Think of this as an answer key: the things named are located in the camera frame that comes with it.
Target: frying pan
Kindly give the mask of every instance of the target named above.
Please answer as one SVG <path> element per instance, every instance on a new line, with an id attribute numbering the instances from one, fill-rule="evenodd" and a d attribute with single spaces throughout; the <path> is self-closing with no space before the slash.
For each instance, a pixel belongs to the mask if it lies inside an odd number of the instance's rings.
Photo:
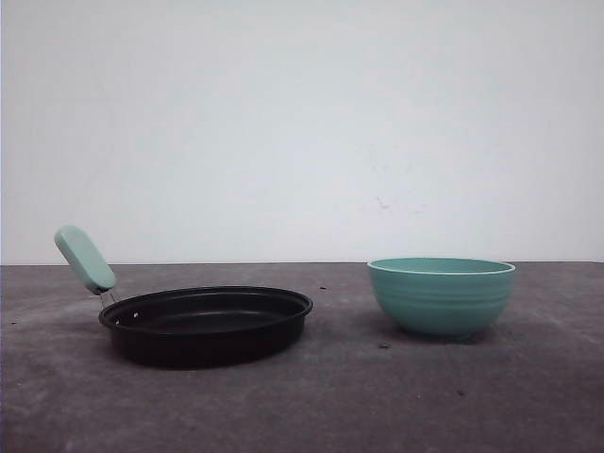
<path id="1" fill-rule="evenodd" d="M 252 286 L 171 290 L 120 301 L 115 275 L 84 231 L 64 226 L 55 244 L 86 288 L 101 296 L 99 322 L 131 361 L 160 367 L 252 361 L 294 343 L 312 310 L 303 294 Z"/>

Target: white backdrop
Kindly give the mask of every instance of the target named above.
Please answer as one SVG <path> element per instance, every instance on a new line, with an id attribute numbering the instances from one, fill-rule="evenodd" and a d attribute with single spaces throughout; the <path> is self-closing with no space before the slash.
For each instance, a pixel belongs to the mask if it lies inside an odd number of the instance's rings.
<path id="1" fill-rule="evenodd" d="M 5 0 L 2 260 L 604 260 L 604 2 Z"/>

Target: mint green handle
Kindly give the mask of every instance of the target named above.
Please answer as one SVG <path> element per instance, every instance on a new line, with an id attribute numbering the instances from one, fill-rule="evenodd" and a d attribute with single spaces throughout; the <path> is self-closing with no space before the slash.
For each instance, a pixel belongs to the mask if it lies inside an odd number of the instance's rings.
<path id="1" fill-rule="evenodd" d="M 102 294 L 115 286 L 113 271 L 88 234 L 80 228 L 63 226 L 55 233 L 55 244 L 91 293 Z"/>

